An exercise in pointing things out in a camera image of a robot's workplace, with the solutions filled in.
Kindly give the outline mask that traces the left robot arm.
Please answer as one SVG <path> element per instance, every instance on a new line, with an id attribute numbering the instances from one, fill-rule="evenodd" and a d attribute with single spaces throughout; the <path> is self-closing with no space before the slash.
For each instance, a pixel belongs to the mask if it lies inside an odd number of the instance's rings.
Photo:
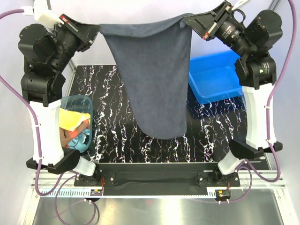
<path id="1" fill-rule="evenodd" d="M 101 174 L 78 150 L 61 145 L 59 110 L 66 80 L 63 70 L 76 52 L 91 47 L 98 31 L 98 25 L 80 23 L 63 14 L 51 28 L 38 23 L 26 26 L 18 43 L 24 56 L 22 97 L 28 104 L 34 134 L 34 153 L 26 166 L 45 168 L 53 174 L 74 171 L 85 175 L 92 186 L 101 181 Z"/>

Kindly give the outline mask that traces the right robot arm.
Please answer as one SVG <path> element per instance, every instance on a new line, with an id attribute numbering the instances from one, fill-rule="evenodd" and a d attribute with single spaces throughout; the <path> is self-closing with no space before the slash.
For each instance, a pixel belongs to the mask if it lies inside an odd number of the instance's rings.
<path id="1" fill-rule="evenodd" d="M 277 66 L 269 53 L 283 35 L 281 17 L 266 9 L 245 26 L 235 18 L 236 12 L 236 7 L 223 1 L 212 11 L 183 19 L 202 39 L 218 38 L 239 56 L 234 66 L 246 101 L 247 134 L 243 139 L 232 139 L 229 152 L 218 162 L 213 180 L 219 186 L 225 185 L 243 163 L 283 148 L 273 127 L 271 92 L 277 81 Z"/>

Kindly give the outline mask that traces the dark grey-blue towel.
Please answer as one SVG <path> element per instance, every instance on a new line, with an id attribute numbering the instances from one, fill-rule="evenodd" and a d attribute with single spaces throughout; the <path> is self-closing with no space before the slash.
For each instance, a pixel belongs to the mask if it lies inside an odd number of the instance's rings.
<path id="1" fill-rule="evenodd" d="M 157 139 L 183 136 L 192 37 L 183 16 L 146 24 L 102 24 L 100 33 L 139 128 Z"/>

